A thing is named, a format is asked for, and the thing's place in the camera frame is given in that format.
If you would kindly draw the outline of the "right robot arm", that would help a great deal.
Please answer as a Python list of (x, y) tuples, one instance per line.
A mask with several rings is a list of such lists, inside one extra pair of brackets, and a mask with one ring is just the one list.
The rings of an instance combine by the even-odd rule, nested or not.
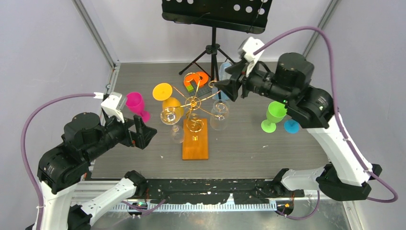
[(368, 170), (380, 174), (382, 168), (357, 161), (339, 130), (332, 96), (310, 85), (314, 65), (293, 52), (279, 57), (275, 72), (260, 70), (261, 65), (258, 62), (248, 71), (248, 62), (242, 60), (226, 69), (229, 79), (214, 85), (231, 101), (253, 92), (282, 103), (287, 115), (317, 140), (329, 160), (312, 170), (281, 169), (271, 182), (271, 190), (282, 197), (295, 190), (318, 190), (336, 201), (367, 199), (372, 190)]

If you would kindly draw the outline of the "gold wire wine glass rack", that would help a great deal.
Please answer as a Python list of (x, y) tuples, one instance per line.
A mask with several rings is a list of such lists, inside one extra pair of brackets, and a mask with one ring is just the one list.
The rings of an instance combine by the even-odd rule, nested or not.
[[(210, 88), (214, 86), (215, 80), (209, 80), (206, 85)], [(201, 161), (209, 159), (208, 149), (208, 120), (200, 118), (197, 114), (198, 111), (203, 111), (209, 115), (210, 112), (202, 108), (204, 101), (213, 98), (220, 91), (216, 90), (210, 96), (205, 98), (196, 97), (197, 90), (194, 96), (185, 96), (184, 104), (181, 105), (184, 109), (184, 141), (182, 143), (182, 160), (184, 161)]]

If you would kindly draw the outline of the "green wine glass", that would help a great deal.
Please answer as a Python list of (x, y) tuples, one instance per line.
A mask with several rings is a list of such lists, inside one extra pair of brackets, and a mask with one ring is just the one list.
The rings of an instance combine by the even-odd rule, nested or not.
[(280, 102), (271, 102), (266, 112), (266, 120), (261, 123), (261, 128), (266, 133), (273, 133), (276, 130), (276, 124), (282, 121), (287, 115), (285, 104)]

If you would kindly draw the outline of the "pink wine glass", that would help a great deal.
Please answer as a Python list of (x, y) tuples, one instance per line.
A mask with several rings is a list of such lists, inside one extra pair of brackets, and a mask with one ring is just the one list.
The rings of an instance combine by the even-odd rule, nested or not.
[(125, 105), (131, 112), (140, 116), (145, 123), (150, 120), (150, 113), (145, 110), (145, 101), (141, 93), (131, 92), (127, 94)]

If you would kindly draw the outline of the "blue wine glass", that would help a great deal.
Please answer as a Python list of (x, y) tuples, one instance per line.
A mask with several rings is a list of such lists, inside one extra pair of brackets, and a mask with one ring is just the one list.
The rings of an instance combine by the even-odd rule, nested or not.
[(284, 130), (287, 132), (287, 133), (290, 133), (290, 134), (295, 134), (295, 133), (297, 133), (299, 130), (300, 130), (300, 125), (299, 125), (299, 123), (298, 122), (296, 122), (295, 120), (293, 120), (293, 119), (289, 119), (289, 120), (286, 120), (285, 122), (284, 122), (284, 124), (283, 124), (283, 127), (284, 127)]

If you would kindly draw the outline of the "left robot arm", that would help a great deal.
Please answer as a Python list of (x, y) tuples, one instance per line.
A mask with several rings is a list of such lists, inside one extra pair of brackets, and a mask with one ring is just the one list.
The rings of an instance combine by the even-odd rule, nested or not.
[(145, 149), (157, 134), (140, 116), (105, 125), (95, 113), (81, 113), (64, 126), (61, 144), (47, 151), (38, 163), (37, 177), (42, 191), (36, 222), (32, 230), (89, 230), (119, 202), (142, 198), (147, 180), (137, 171), (129, 171), (111, 189), (82, 205), (72, 205), (73, 193), (93, 160), (121, 144)]

